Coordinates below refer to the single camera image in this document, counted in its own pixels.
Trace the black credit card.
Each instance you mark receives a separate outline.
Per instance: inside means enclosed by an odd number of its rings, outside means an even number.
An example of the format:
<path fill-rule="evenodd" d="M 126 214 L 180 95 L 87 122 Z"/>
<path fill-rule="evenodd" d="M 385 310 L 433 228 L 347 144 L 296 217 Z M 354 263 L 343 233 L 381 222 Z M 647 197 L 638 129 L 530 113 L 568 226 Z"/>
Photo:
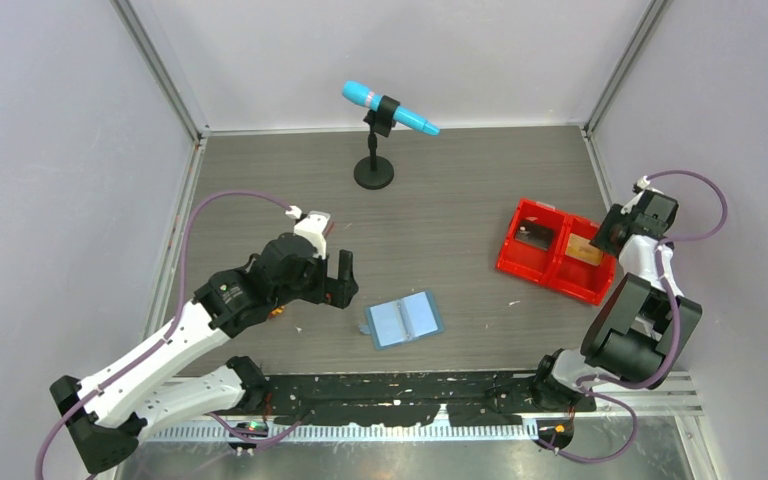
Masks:
<path fill-rule="evenodd" d="M 548 251 L 554 241 L 555 231 L 531 220 L 522 221 L 516 228 L 514 239 L 525 245 Z"/>

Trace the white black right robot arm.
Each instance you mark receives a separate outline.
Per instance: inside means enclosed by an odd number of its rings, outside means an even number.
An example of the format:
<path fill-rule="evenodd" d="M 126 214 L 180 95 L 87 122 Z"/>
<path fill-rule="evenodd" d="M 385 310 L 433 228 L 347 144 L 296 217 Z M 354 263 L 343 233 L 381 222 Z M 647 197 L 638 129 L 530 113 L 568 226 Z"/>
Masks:
<path fill-rule="evenodd" d="M 590 243 L 616 258 L 624 276 L 580 348 L 541 359 L 530 385 L 538 408 L 571 408 L 585 388 L 600 383 L 654 389 L 663 382 L 703 313 L 677 286 L 671 267 L 666 233 L 678 207 L 660 191 L 644 190 L 608 211 Z"/>

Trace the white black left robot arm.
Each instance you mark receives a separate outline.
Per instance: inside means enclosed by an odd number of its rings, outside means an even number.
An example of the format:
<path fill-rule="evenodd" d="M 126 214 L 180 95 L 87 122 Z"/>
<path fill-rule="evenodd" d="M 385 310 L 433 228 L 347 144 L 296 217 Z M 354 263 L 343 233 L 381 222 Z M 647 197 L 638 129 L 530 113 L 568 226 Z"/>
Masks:
<path fill-rule="evenodd" d="M 359 287 L 354 255 L 339 253 L 337 275 L 306 238 L 283 233 L 242 267 L 213 274 L 163 330 L 94 375 L 64 375 L 49 387 L 86 471 L 120 464 L 151 434 L 179 421 L 237 408 L 258 412 L 268 384 L 248 357 L 233 357 L 193 383 L 165 382 L 293 301 L 347 308 Z"/>

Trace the blue card holder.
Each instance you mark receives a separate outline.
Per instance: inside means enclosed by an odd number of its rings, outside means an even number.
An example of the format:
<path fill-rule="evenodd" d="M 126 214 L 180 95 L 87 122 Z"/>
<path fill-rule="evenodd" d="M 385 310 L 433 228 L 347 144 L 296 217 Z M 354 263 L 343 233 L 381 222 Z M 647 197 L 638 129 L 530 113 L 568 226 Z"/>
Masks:
<path fill-rule="evenodd" d="M 367 307 L 364 315 L 359 330 L 371 338 L 377 350 L 411 343 L 444 331 L 436 299 L 429 290 Z"/>

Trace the orange VIP credit card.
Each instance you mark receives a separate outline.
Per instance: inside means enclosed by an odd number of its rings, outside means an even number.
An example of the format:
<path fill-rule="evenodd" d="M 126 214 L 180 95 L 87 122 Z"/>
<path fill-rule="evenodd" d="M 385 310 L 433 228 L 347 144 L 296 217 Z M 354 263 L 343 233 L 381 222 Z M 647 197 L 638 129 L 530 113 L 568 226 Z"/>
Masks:
<path fill-rule="evenodd" d="M 593 246 L 587 238 L 571 233 L 568 237 L 565 255 L 571 259 L 598 267 L 602 263 L 604 253 Z"/>

